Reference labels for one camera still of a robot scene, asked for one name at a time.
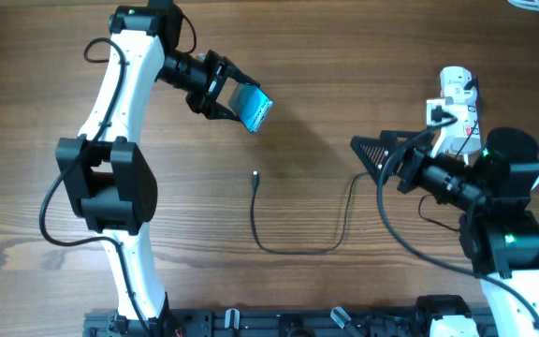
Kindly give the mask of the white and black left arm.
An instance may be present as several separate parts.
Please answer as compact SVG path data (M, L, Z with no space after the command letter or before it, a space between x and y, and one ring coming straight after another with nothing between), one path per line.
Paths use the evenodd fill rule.
M109 18L106 73L95 106L73 139L60 139L55 187L66 190L90 241L107 251L119 295L112 326L122 336L178 336L182 329L153 262L150 223L157 182L139 141L153 86L183 90L189 109L255 133L272 102L260 84L215 51L195 57L178 44L187 18L171 1L120 6Z

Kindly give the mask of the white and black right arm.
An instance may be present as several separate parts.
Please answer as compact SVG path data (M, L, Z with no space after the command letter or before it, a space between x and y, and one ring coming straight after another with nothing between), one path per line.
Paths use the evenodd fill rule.
M459 273L481 282L501 336L539 336L539 224L528 205L539 175L539 148L511 127L488 133L473 165L430 155L434 128L355 136L350 146L382 189L399 177L403 194L422 188L462 210L459 243L472 266Z

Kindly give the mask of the blue Galaxy smartphone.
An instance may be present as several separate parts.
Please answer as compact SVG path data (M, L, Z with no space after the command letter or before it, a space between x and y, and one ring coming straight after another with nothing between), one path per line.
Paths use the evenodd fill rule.
M240 83L229 98L228 106L245 128L255 134L272 108L273 101L259 87Z

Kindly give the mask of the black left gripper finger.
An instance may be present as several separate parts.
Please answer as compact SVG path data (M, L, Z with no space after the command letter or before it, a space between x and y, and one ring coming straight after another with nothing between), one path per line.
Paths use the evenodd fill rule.
M240 117L234 111L217 102L207 104L203 110L203 114L208 120L240 121Z
M252 77L246 75L236 67L231 69L229 77L239 84L250 85L254 87L260 86L260 83L258 81L255 81Z

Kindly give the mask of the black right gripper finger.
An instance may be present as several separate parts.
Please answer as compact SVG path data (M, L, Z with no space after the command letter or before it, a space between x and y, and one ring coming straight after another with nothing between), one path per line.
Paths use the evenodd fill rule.
M396 135L381 135L377 139L353 136L350 141L352 150L377 185L386 184L398 171L400 157L395 157L389 168L386 168L386 162L401 145L402 141Z
M434 134L423 131L383 130L379 140L408 140L415 137L419 137L420 140L433 140Z

